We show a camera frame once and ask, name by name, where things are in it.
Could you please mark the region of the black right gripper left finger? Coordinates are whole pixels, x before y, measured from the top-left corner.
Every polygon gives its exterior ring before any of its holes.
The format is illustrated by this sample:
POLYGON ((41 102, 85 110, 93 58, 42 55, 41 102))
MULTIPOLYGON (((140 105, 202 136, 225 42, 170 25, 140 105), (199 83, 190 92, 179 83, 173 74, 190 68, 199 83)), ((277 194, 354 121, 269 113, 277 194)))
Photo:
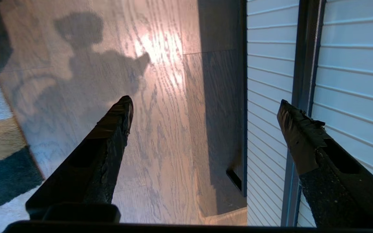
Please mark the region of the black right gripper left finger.
POLYGON ((126 95, 26 202, 32 221, 118 223, 114 189, 133 121, 126 95))

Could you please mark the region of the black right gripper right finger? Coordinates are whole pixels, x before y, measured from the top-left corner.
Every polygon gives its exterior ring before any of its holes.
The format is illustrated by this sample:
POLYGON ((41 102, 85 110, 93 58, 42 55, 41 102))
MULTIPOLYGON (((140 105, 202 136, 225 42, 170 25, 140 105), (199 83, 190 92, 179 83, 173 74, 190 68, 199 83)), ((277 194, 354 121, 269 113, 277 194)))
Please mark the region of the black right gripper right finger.
POLYGON ((286 100, 277 119, 317 227, 373 227, 373 174, 286 100))

